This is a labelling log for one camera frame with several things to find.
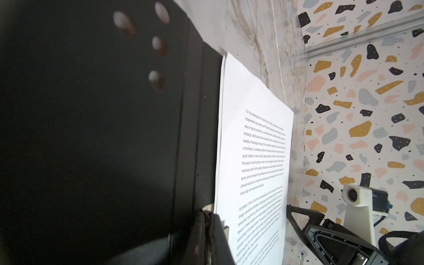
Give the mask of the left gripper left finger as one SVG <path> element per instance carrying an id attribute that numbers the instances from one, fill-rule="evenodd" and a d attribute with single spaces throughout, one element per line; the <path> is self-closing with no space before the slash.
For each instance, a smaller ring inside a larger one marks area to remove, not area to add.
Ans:
<path id="1" fill-rule="evenodd" d="M 210 212 L 201 210 L 195 218 L 181 265 L 206 265 L 207 232 L 210 227 Z"/>

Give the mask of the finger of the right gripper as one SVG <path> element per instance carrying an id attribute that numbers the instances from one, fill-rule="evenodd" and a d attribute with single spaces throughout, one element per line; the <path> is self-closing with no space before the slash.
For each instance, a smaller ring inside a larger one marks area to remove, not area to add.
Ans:
<path id="1" fill-rule="evenodd" d="M 383 253 L 358 236 L 311 225 L 306 237 L 325 265 L 388 265 Z"/>
<path id="2" fill-rule="evenodd" d="M 325 215 L 311 209 L 287 205 L 287 219 L 299 237 L 306 237 L 310 225 L 320 226 Z"/>

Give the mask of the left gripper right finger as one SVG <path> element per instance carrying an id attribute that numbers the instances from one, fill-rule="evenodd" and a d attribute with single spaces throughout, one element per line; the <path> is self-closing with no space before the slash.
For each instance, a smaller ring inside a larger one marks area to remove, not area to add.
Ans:
<path id="1" fill-rule="evenodd" d="M 211 225 L 209 228 L 209 239 L 211 264 L 235 265 L 228 241 L 225 238 L 221 225 L 220 223 L 216 223 L 214 218 L 211 218 Z"/>

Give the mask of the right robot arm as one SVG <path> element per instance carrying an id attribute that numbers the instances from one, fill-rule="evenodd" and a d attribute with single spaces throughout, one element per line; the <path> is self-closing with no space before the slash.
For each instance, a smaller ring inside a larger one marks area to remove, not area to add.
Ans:
<path id="1" fill-rule="evenodd" d="M 287 219 L 308 249 L 324 265 L 422 265 L 424 233 L 392 231 L 378 247 L 315 210 L 287 205 Z"/>

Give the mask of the orange folder black inside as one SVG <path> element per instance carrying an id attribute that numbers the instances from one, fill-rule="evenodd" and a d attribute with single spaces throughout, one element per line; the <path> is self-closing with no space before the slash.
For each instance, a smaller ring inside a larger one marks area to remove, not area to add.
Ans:
<path id="1" fill-rule="evenodd" d="M 2 1 L 1 264 L 181 265 L 221 61 L 174 1 Z"/>

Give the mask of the white text paper sheet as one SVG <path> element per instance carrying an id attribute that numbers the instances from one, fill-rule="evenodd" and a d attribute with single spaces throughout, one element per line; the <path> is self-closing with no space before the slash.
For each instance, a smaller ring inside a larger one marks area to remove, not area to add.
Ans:
<path id="1" fill-rule="evenodd" d="M 283 262 L 293 119 L 236 57 L 224 57 L 215 212 L 237 265 Z"/>

